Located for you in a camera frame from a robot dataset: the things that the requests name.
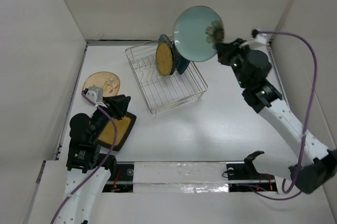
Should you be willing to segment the beige plate with orange leaves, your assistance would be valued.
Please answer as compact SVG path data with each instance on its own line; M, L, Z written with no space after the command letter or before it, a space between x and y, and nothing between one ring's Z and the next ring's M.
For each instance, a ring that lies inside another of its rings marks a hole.
M121 86L119 77L111 72L97 72L91 74L83 84L82 90L89 87L99 87L103 89L103 97L114 97L118 94Z

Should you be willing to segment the brown square plate black rim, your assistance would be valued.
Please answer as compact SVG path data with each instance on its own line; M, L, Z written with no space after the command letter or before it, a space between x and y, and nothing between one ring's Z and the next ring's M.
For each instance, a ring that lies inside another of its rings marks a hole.
M121 120L114 119L117 126L117 138L113 151L121 150L136 122L136 119L137 117L129 112L127 112L124 118ZM109 122L99 136L98 144L102 147L110 149L111 145L113 144L114 136L115 130L113 124Z

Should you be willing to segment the light blue flower plate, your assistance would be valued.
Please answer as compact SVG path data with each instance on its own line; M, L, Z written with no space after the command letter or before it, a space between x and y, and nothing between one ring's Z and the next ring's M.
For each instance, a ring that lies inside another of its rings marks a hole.
M177 51L187 60L204 62L216 54L215 46L224 42L221 17L206 6L193 6L177 18L173 40Z

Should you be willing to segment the dark teal square plate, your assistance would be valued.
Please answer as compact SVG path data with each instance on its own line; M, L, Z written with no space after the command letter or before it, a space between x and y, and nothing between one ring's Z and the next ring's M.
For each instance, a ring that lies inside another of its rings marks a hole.
M175 59L176 59L176 70L181 75L188 68L190 61L184 58L177 50L174 51Z

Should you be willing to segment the woven bamboo round plate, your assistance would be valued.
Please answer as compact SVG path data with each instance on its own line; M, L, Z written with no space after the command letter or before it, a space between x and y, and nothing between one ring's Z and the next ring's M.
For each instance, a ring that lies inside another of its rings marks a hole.
M172 74L172 71L174 70L173 54L167 43L161 42L158 44L155 60L157 69L161 75L168 76Z

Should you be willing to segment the dark teal round plate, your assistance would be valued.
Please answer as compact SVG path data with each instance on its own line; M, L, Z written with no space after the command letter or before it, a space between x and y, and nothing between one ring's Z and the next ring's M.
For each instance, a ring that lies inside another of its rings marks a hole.
M161 34L159 39L158 39L158 44L161 43L161 42L165 42L169 45L169 47L171 48L172 50L172 54L173 54L173 66L174 66L174 70L172 71L172 74L175 72L175 69L176 69L176 59L175 59L175 55L174 55L174 52L173 52L173 43L171 42L171 40L169 39L169 37L165 34Z

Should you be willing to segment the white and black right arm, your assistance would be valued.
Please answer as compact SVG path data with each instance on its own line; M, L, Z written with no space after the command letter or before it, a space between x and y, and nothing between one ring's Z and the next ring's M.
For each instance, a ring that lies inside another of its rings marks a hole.
M216 43L218 61L230 66L243 89L246 103L265 119L296 155L295 159L268 157L264 151L248 155L243 172L249 178L276 174L292 181L297 189L311 194L336 174L336 150L330 150L305 130L283 99L267 80L272 69L266 53L252 50L240 38L231 43Z

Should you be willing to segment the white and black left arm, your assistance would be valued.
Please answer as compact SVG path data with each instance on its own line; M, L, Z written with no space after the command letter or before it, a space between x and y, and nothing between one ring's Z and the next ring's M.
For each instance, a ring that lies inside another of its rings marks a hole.
M70 120L64 199L51 223L89 223L105 184L117 175L117 162L112 154L118 138L116 121L127 114L131 97L117 95L96 102L88 90L82 96L96 110L91 116L79 113ZM113 141L104 155L98 139L109 123L114 128Z

